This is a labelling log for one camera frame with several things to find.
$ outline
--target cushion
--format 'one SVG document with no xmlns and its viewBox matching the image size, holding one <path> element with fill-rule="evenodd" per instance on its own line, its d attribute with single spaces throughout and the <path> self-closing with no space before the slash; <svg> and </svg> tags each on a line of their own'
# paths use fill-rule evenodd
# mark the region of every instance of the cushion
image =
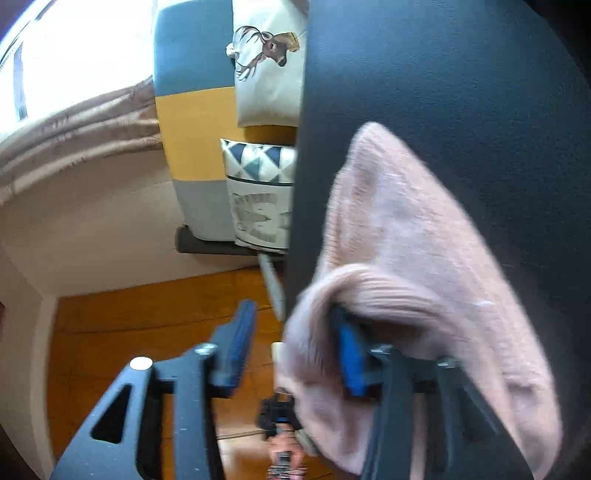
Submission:
<svg viewBox="0 0 591 480">
<path fill-rule="evenodd" d="M 296 149 L 224 139 L 221 145 L 236 244 L 285 253 Z"/>
<path fill-rule="evenodd" d="M 233 0 L 239 127 L 300 121 L 306 18 L 290 0 Z"/>
</svg>

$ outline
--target blue foam strip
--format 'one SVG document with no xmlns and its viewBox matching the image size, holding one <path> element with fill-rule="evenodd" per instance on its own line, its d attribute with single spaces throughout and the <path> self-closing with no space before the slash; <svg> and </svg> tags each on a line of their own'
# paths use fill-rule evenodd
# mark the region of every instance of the blue foam strip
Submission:
<svg viewBox="0 0 591 480">
<path fill-rule="evenodd" d="M 256 303 L 240 302 L 231 322 L 216 328 L 210 339 L 217 345 L 216 366 L 210 382 L 232 391 L 240 384 L 256 325 Z"/>
<path fill-rule="evenodd" d="M 164 8 L 154 30 L 156 96 L 234 86 L 226 56 L 232 0 L 193 0 Z"/>
<path fill-rule="evenodd" d="M 343 382 L 355 397 L 365 395 L 367 385 L 363 374 L 365 351 L 356 333 L 346 323 L 339 326 L 339 362 Z"/>
</svg>

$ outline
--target bright window light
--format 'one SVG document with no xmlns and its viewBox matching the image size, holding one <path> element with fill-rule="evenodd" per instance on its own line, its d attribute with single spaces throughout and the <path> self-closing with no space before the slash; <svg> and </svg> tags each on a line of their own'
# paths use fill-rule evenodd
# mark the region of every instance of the bright window light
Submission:
<svg viewBox="0 0 591 480">
<path fill-rule="evenodd" d="M 29 118 L 150 76 L 153 10 L 151 0 L 57 0 L 22 44 Z"/>
<path fill-rule="evenodd" d="M 14 108 L 13 66 L 14 57 L 10 56 L 0 69 L 0 138 L 12 131 L 18 122 Z"/>
</svg>

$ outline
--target gray pillow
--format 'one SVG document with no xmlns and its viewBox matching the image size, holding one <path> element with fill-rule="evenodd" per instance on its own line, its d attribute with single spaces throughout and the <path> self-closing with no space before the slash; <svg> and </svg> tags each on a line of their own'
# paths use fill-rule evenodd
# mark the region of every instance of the gray pillow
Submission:
<svg viewBox="0 0 591 480">
<path fill-rule="evenodd" d="M 224 139 L 221 145 L 236 244 L 285 253 L 296 149 Z"/>
</svg>

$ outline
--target pink knit fabric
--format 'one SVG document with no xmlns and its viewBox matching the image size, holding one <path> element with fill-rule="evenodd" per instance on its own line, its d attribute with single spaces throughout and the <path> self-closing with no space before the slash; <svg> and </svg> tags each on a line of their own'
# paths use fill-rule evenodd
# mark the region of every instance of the pink knit fabric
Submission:
<svg viewBox="0 0 591 480">
<path fill-rule="evenodd" d="M 356 134 L 336 177 L 317 270 L 287 323 L 276 366 L 276 383 L 297 398 L 298 416 L 323 454 L 359 474 L 373 407 L 343 398 L 327 322 L 332 301 L 373 319 L 380 339 L 406 355 L 459 358 L 535 478 L 544 478 L 561 421 L 524 309 L 461 206 L 378 124 Z M 415 433 L 414 444 L 411 477 L 422 478 L 424 435 Z"/>
</svg>

